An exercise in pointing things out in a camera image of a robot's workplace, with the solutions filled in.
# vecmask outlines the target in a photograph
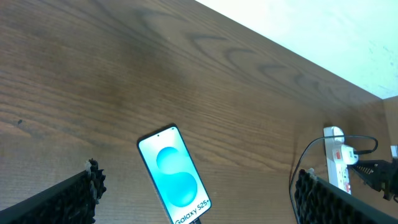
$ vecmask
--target wooden surface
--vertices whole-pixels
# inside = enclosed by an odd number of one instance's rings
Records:
[[[167,223],[136,139],[170,122],[213,201],[203,223],[293,223],[289,177],[324,125],[391,159],[379,98],[195,1],[1,1],[0,80],[0,209],[93,157],[98,223]],[[303,167],[325,177],[322,144]]]
[[[392,145],[398,144],[398,96],[383,100]]]

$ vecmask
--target black mechanical part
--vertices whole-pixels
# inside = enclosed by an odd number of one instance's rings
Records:
[[[106,191],[105,175],[97,161],[88,162],[83,172],[0,211],[0,223],[94,223],[95,205]]]
[[[372,208],[334,185],[300,170],[294,194],[301,224],[389,223],[398,220]]]
[[[392,163],[383,160],[358,161],[349,166],[370,188],[384,191],[383,198],[396,202],[398,196],[398,159]]]

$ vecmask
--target power strip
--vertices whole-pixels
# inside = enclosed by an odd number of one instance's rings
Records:
[[[336,126],[323,128],[323,135],[341,136],[343,130]],[[344,138],[325,139],[326,163],[328,164],[329,183],[351,194],[351,186],[349,184],[348,169],[346,164],[336,164],[333,160],[333,148],[344,144]]]

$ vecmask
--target white wall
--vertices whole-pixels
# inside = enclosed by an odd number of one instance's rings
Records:
[[[380,98],[398,95],[398,0],[197,0]]]

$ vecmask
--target blue phone screen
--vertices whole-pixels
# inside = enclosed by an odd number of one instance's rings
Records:
[[[191,223],[211,207],[176,126],[141,140],[138,148],[172,223]]]

